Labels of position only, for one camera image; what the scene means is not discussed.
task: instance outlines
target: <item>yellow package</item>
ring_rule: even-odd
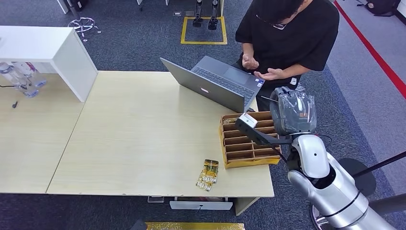
[[[199,179],[197,179],[196,186],[197,186],[198,188],[200,188],[200,189],[205,190],[205,191],[208,192],[208,191],[210,191],[210,190],[212,189],[213,183],[204,181],[203,178],[205,178],[205,177],[206,177],[206,170],[203,169],[203,170],[200,172]]]
[[[218,161],[204,160],[205,174],[203,176],[203,181],[210,183],[217,183],[217,173],[218,173]]]

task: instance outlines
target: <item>backpack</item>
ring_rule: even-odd
[[[390,17],[395,14],[400,0],[367,0],[365,6],[374,16]]]

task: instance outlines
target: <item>light wood table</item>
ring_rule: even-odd
[[[218,128],[233,113],[168,72],[100,71],[47,193],[243,197],[240,214],[274,193],[268,165],[225,170]],[[195,186],[204,159],[220,162],[210,192]]]
[[[83,108],[57,74],[45,77],[30,99],[0,88],[0,193],[46,192]],[[0,85],[9,84],[0,77]]]

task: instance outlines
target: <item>drawer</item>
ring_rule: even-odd
[[[170,201],[169,205],[172,209],[192,209],[192,210],[230,210],[233,202],[218,202],[218,201],[178,201],[177,197],[174,201]]]

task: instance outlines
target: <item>table leg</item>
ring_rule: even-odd
[[[260,197],[238,197],[236,198],[236,216],[241,215],[247,208],[254,204]]]
[[[65,4],[65,2],[63,0],[56,0],[56,1],[58,2],[59,6],[61,7],[64,14],[67,14],[69,12],[69,8]]]
[[[223,16],[224,0],[220,0],[220,16]]]

